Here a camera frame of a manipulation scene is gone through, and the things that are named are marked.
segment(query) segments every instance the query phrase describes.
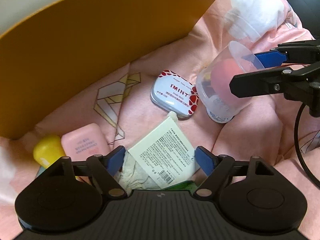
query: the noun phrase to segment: pink bedsheet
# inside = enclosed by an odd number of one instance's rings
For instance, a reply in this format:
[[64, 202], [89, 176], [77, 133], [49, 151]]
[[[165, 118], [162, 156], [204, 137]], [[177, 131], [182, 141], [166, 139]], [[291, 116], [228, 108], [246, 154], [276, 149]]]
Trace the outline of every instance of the pink bedsheet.
[[[118, 69], [83, 90], [56, 109], [33, 131], [18, 141], [0, 138], [0, 239], [20, 233], [14, 212], [15, 197], [36, 176], [39, 165], [32, 148], [46, 134], [63, 135], [86, 124], [97, 123], [109, 143], [129, 147], [166, 116], [150, 100], [150, 88], [164, 69], [195, 83], [205, 68], [231, 40], [254, 53], [278, 43], [310, 40], [286, 0], [216, 0], [184, 39]], [[212, 121], [202, 103], [194, 115], [178, 125], [194, 147], [202, 145], [215, 154], [236, 160], [259, 155], [299, 188], [308, 200], [308, 211], [299, 228], [311, 240], [320, 239], [320, 191], [305, 177], [293, 149], [293, 125], [299, 102], [282, 95], [262, 96], [229, 123]], [[304, 158], [314, 174], [320, 161], [320, 121], [303, 112], [299, 130]], [[195, 176], [201, 179], [199, 172]]]

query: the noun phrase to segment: yellow ball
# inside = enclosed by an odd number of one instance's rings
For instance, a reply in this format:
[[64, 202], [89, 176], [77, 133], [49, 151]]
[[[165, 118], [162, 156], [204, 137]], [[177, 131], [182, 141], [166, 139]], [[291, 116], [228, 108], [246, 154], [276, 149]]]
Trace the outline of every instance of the yellow ball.
[[33, 149], [33, 158], [44, 168], [48, 168], [56, 160], [65, 155], [58, 135], [43, 137]]

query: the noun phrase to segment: yellow object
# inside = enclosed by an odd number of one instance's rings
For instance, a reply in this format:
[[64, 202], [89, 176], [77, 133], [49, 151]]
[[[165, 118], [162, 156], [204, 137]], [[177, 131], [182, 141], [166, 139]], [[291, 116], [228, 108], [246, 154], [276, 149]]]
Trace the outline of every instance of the yellow object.
[[214, 1], [61, 0], [26, 18], [0, 36], [0, 136], [20, 138], [90, 84], [185, 37]]
[[62, 156], [65, 153], [58, 135], [43, 137], [33, 149], [33, 158], [44, 168], [48, 168]]

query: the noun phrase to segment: black cable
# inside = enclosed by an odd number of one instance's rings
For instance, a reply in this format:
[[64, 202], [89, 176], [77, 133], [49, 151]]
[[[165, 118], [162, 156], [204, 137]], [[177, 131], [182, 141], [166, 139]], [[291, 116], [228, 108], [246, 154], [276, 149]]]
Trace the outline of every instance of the black cable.
[[299, 148], [299, 140], [298, 140], [298, 128], [299, 128], [299, 121], [300, 121], [300, 117], [302, 114], [303, 109], [305, 108], [305, 104], [302, 104], [299, 108], [299, 111], [297, 113], [297, 117], [296, 117], [296, 122], [294, 123], [294, 131], [293, 131], [293, 137], [294, 137], [294, 147], [296, 149], [296, 153], [297, 153], [297, 157], [298, 160], [303, 168], [303, 170], [305, 171], [305, 173], [307, 174], [307, 176], [309, 177], [309, 179], [312, 181], [313, 184], [316, 185], [316, 187], [318, 187], [320, 189], [320, 181], [316, 178], [315, 175], [313, 175], [313, 173], [309, 170], [308, 166], [306, 165], [306, 163], [304, 162], [304, 159], [302, 157], [301, 154], [301, 150]]

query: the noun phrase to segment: plastic cup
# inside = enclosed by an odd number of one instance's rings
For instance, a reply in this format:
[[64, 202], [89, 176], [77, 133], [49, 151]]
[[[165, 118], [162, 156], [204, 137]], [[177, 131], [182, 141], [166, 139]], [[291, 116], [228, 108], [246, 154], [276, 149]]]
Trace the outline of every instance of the plastic cup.
[[226, 123], [245, 108], [251, 98], [236, 97], [229, 84], [235, 75], [261, 69], [264, 69], [262, 63], [249, 49], [231, 41], [196, 79], [199, 98], [209, 116], [216, 122]]

